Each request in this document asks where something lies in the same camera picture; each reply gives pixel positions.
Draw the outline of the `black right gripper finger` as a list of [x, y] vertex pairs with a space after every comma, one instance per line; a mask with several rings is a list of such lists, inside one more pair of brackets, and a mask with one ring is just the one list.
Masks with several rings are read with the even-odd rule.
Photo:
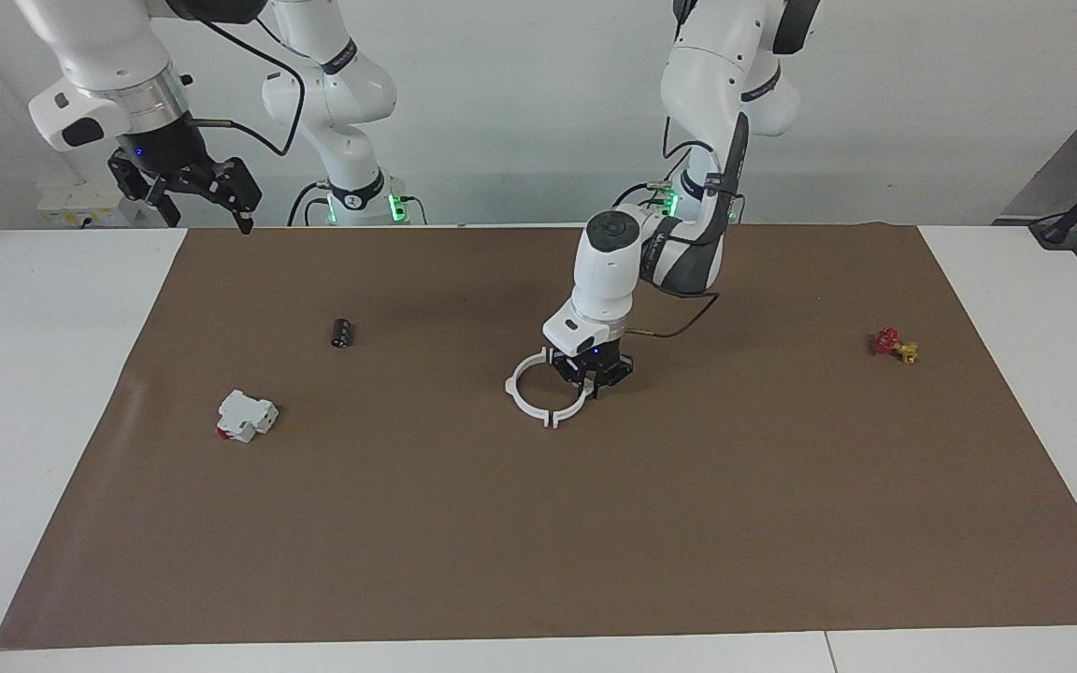
[[177, 208], [174, 200], [166, 194], [165, 182], [154, 182], [151, 184], [144, 196], [144, 201], [159, 214], [166, 226], [179, 226], [182, 213]]
[[234, 218], [235, 225], [242, 235], [250, 235], [255, 222], [253, 213], [258, 208], [264, 193], [258, 187], [242, 159], [227, 159], [221, 164], [222, 205]]

